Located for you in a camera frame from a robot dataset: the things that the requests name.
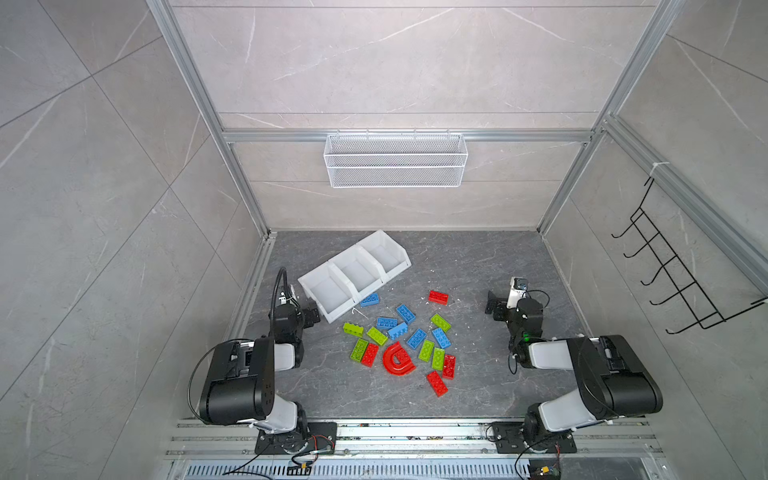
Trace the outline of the white three-compartment bin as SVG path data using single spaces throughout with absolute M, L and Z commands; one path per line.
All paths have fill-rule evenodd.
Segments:
M 375 231 L 298 279 L 333 323 L 412 265 L 405 248 Z

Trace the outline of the blue lego brick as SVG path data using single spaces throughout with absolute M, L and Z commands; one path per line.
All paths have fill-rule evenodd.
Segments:
M 451 342 L 443 329 L 435 328 L 431 333 L 440 349 L 447 349 L 451 346 Z
M 377 293 L 372 293 L 368 295 L 367 297 L 363 298 L 359 305 L 361 307 L 368 307 L 368 306 L 374 306 L 378 305 L 380 303 L 380 297 Z
M 396 308 L 397 314 L 408 325 L 410 325 L 415 319 L 416 315 L 405 304 L 401 304 Z
M 389 317 L 378 317 L 376 327 L 380 330 L 389 330 L 398 325 L 399 321 Z
M 399 323 L 395 327 L 390 328 L 387 331 L 387 335 L 392 341 L 396 341 L 403 335 L 405 335 L 408 332 L 408 324 L 407 323 Z

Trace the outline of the green lego brick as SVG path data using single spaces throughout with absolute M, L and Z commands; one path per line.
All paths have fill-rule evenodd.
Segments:
M 362 337 L 364 333 L 364 328 L 362 326 L 352 324 L 352 323 L 345 323 L 343 325 L 343 331 L 346 334 L 353 335 L 356 337 Z
M 367 341 L 358 338 L 350 354 L 350 359 L 357 363 L 361 363 L 368 346 L 369 343 Z
M 452 325 L 439 314 L 433 315 L 431 322 L 444 332 L 448 332 L 452 328 Z
M 445 361 L 445 350 L 441 348 L 435 348 L 432 353 L 431 367 L 433 370 L 442 372 Z
M 376 327 L 370 327 L 366 331 L 366 335 L 379 346 L 384 346 L 389 340 L 389 337 Z

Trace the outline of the red lego brick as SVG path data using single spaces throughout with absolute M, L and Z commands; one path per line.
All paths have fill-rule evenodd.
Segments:
M 437 371 L 431 371 L 426 375 L 426 379 L 437 397 L 442 397 L 448 392 L 446 384 Z
M 443 359 L 443 368 L 441 371 L 443 379 L 452 380 L 455 377 L 456 357 L 446 354 Z
M 377 344 L 369 343 L 363 353 L 360 363 L 366 367 L 371 368 L 375 362 L 378 351 L 379 346 Z
M 447 305 L 449 301 L 449 295 L 439 291 L 430 290 L 428 293 L 428 301 L 440 305 Z

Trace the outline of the red lego brick bottom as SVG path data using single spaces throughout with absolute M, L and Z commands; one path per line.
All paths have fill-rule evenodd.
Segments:
M 426 375 L 426 379 L 437 397 L 442 397 L 448 392 L 446 384 L 437 371 L 431 371 Z

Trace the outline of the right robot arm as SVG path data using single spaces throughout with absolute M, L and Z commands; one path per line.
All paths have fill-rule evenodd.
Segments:
M 527 409 L 521 427 L 526 445 L 545 448 L 579 428 L 662 409 L 660 387 L 623 336 L 546 339 L 544 305 L 527 291 L 506 299 L 489 293 L 485 313 L 507 326 L 512 372 L 523 368 L 574 374 L 575 389 Z

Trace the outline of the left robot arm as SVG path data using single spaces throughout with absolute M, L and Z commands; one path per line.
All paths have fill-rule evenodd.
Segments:
M 275 374 L 301 365 L 303 331 L 319 321 L 315 303 L 286 303 L 273 308 L 267 335 L 214 346 L 199 400 L 188 403 L 193 415 L 207 425 L 251 424 L 268 435 L 308 437 L 303 407 L 276 393 Z

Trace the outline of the green lego brick centre underside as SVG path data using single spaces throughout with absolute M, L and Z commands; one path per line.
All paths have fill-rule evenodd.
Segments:
M 434 350 L 434 343 L 430 340 L 424 340 L 418 353 L 418 358 L 423 362 L 430 362 Z

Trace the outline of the blue lego brick underside up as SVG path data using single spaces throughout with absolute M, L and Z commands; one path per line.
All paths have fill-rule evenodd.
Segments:
M 422 343 L 424 342 L 424 340 L 426 339 L 426 337 L 427 337 L 427 334 L 426 334 L 426 332 L 425 332 L 424 330 L 422 330 L 422 329 L 417 329 L 417 330 L 416 330 L 416 331 L 415 331 L 415 332 L 414 332 L 414 333 L 413 333 L 413 334 L 412 334 L 412 335 L 409 337 L 409 339 L 406 341 L 406 344 L 407 344 L 407 345 L 408 345 L 408 346 L 409 346 L 411 349 L 414 349 L 414 350 L 416 350 L 416 349 L 419 349 L 419 348 L 420 348 L 420 346 L 421 346 L 421 344 L 422 344 Z

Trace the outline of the red arch lego piece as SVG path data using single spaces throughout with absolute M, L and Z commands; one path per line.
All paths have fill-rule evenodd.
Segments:
M 384 351 L 382 363 L 385 370 L 395 376 L 404 376 L 416 369 L 411 357 L 400 342 L 395 342 Z

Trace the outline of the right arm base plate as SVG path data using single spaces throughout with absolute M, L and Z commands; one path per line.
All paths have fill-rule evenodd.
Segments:
M 521 421 L 492 422 L 486 427 L 485 436 L 488 441 L 495 445 L 499 454 L 572 454 L 577 452 L 570 431 L 553 433 L 544 428 L 526 426 Z

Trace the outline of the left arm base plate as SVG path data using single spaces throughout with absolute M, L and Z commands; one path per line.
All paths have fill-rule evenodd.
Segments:
M 260 433 L 255 454 L 288 455 L 299 453 L 316 455 L 317 452 L 334 452 L 338 424 L 335 422 L 309 422 L 307 428 L 280 434 Z

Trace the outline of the metal front rail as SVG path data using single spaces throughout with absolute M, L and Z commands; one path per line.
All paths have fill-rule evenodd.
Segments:
M 612 420 L 529 448 L 517 418 L 317 419 L 283 446 L 181 421 L 155 479 L 673 479 L 648 422 Z

